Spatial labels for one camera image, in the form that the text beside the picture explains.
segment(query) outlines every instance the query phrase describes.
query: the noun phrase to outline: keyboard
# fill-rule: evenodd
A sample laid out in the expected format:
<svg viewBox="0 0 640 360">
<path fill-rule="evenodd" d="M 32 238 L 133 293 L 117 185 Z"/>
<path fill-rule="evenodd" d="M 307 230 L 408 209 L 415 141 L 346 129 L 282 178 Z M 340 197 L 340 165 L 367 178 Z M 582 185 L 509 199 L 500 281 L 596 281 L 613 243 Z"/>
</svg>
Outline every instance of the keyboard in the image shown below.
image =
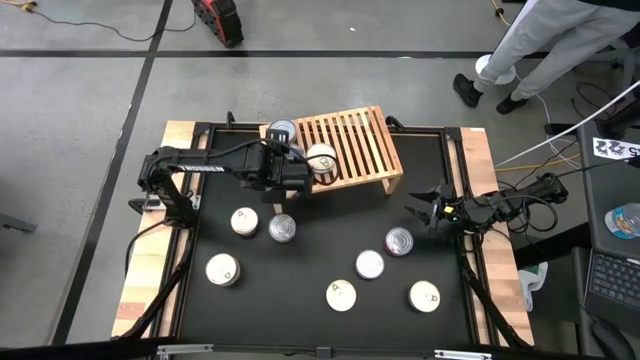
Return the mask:
<svg viewBox="0 0 640 360">
<path fill-rule="evenodd" d="M 640 309 L 640 266 L 629 261 L 594 253 L 590 291 Z"/>
</svg>

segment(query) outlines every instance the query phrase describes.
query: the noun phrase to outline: wooden table edge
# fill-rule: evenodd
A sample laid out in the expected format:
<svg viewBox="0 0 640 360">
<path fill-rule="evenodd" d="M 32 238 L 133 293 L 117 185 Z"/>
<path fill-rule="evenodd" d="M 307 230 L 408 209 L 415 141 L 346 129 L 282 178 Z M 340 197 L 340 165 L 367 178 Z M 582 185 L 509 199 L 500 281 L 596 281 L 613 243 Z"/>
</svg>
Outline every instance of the wooden table edge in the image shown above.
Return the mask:
<svg viewBox="0 0 640 360">
<path fill-rule="evenodd" d="M 195 124 L 195 121 L 168 121 L 162 146 L 189 148 L 193 139 Z M 497 190 L 498 184 L 484 129 L 460 128 L 460 130 L 472 192 L 478 195 Z M 449 153 L 454 180 L 456 180 L 456 189 L 458 193 L 461 193 L 462 188 L 459 181 L 459 169 L 456 166 L 457 154 L 455 146 L 453 146 L 453 141 L 451 140 L 449 141 Z M 178 187 L 182 185 L 182 181 L 182 174 L 176 174 L 174 176 L 174 182 Z M 198 181 L 199 176 L 192 177 L 190 188 L 193 188 L 194 191 Z M 163 218 L 164 211 L 145 213 L 142 216 L 139 230 Z M 506 225 L 498 224 L 495 227 L 507 233 Z M 179 241 L 184 242 L 186 239 L 186 231 L 182 231 L 182 233 L 184 234 L 181 234 Z M 131 256 L 129 274 L 123 284 L 116 318 L 112 327 L 112 336 L 121 335 L 126 332 L 157 294 L 169 249 L 170 238 L 171 229 L 161 226 L 155 231 L 140 237 L 137 241 Z M 513 257 L 513 249 L 510 241 L 499 233 L 491 231 L 485 236 L 483 253 L 492 299 L 518 334 L 525 341 L 533 344 L 531 326 L 528 314 L 524 308 L 524 297 L 518 280 L 515 258 Z M 179 258 L 179 256 L 181 256 L 180 251 L 176 253 L 176 258 Z M 471 260 L 472 265 L 475 266 L 473 258 L 471 258 Z M 164 307 L 160 335 L 169 334 L 169 325 L 174 306 L 175 290 Z M 474 306 L 480 341 L 483 344 L 488 344 L 486 319 L 477 298 L 475 298 Z"/>
</svg>

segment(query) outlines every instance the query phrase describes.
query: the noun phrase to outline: wooden crate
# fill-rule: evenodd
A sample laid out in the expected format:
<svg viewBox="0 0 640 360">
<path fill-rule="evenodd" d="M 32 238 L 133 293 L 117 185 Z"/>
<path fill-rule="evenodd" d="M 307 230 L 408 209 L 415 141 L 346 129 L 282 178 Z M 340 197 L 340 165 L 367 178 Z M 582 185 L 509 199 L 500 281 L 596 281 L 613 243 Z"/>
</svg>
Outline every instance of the wooden crate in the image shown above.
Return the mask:
<svg viewBox="0 0 640 360">
<path fill-rule="evenodd" d="M 296 143 L 305 151 L 317 143 L 336 150 L 338 179 L 331 185 L 314 184 L 312 193 L 380 181 L 391 194 L 403 174 L 398 153 L 391 140 L 379 106 L 294 120 Z M 265 137 L 269 125 L 260 126 Z M 325 182 L 330 175 L 322 176 Z"/>
</svg>

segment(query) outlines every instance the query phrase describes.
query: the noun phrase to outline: white cable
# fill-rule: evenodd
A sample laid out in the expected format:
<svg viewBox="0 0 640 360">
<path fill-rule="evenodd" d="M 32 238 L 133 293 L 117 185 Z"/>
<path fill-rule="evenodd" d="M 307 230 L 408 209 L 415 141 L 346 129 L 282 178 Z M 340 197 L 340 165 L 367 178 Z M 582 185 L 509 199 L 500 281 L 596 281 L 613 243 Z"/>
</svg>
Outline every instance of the white cable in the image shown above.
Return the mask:
<svg viewBox="0 0 640 360">
<path fill-rule="evenodd" d="M 551 125 L 551 116 L 549 115 L 549 108 L 547 108 L 547 103 L 544 101 L 544 99 L 540 95 L 536 94 L 536 97 L 540 99 L 540 101 L 542 102 L 542 106 L 544 106 L 544 113 L 547 115 L 547 124 Z M 565 139 L 558 139 L 557 141 L 567 141 L 567 142 L 573 143 L 573 141 L 569 141 Z M 560 153 L 560 151 L 556 148 L 553 142 L 550 142 L 549 146 L 551 146 L 551 151 L 553 151 L 553 153 L 556 156 L 560 157 L 560 159 L 564 160 L 564 162 L 567 163 L 567 165 L 571 166 L 576 170 L 580 168 L 581 164 L 564 157 L 564 155 Z"/>
<path fill-rule="evenodd" d="M 605 106 L 601 107 L 598 111 L 596 111 L 596 112 L 594 112 L 593 114 L 591 114 L 588 118 L 586 118 L 586 119 L 584 119 L 584 120 L 580 121 L 579 123 L 577 123 L 577 124 L 573 125 L 572 127 L 568 128 L 567 130 L 565 130 L 565 131 L 561 132 L 560 134 L 558 134 L 558 135 L 556 135 L 556 136 L 554 136 L 554 137 L 552 137 L 552 138 L 550 138 L 550 139 L 547 139 L 546 141 L 543 141 L 543 142 L 541 142 L 540 144 L 535 145 L 535 146 L 531 147 L 530 149 L 527 149 L 527 150 L 525 150 L 525 151 L 523 151 L 523 152 L 521 152 L 521 153 L 519 153 L 519 154 L 517 154 L 517 155 L 514 155 L 514 156 L 510 157 L 509 159 L 507 159 L 507 160 L 505 160 L 505 161 L 503 161 L 503 162 L 499 163 L 498 165 L 496 165 L 496 167 L 498 167 L 498 166 L 502 166 L 502 165 L 505 165 L 505 164 L 508 164 L 508 163 L 512 162 L 513 160 L 515 160 L 515 159 L 517 159 L 517 158 L 519 158 L 519 157 L 522 157 L 523 155 L 526 155 L 526 154 L 528 154 L 528 153 L 532 152 L 533 150 L 536 150 L 536 149 L 540 148 L 541 146 L 544 146 L 544 145 L 546 145 L 546 144 L 549 144 L 549 143 L 551 143 L 552 141 L 555 141 L 555 140 L 557 140 L 558 138 L 560 138 L 560 137 L 562 137 L 562 136 L 567 135 L 568 133 L 572 132 L 573 130 L 575 130 L 575 129 L 579 128 L 580 126 L 584 125 L 585 123 L 587 123 L 589 120 L 591 120 L 591 119 L 595 118 L 596 116 L 600 115 L 600 114 L 601 114 L 603 111 L 605 111 L 609 106 L 611 106 L 611 105 L 615 104 L 616 102 L 618 102 L 618 100 L 620 100 L 622 97 L 624 97 L 625 95 L 627 95 L 631 90 L 633 90 L 633 89 L 635 89 L 636 87 L 638 87 L 638 85 L 640 85 L 640 81 L 636 81 L 636 83 L 635 83 L 635 84 L 633 84 L 633 85 L 629 86 L 629 88 L 628 88 L 627 90 L 625 90 L 625 91 L 623 91 L 622 93 L 620 93 L 620 95 L 616 96 L 616 97 L 615 97 L 615 99 L 613 99 L 613 100 L 609 101 L 609 103 L 607 103 Z"/>
</svg>

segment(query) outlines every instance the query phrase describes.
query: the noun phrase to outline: water bottle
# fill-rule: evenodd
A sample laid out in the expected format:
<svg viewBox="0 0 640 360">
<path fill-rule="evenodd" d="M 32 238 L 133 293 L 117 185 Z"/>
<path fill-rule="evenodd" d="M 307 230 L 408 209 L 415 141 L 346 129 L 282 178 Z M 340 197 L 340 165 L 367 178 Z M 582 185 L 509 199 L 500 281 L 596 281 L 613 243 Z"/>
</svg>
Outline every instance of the water bottle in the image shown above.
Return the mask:
<svg viewBox="0 0 640 360">
<path fill-rule="evenodd" d="M 611 233 L 621 239 L 640 236 L 640 204 L 628 203 L 609 211 L 604 223 Z"/>
</svg>

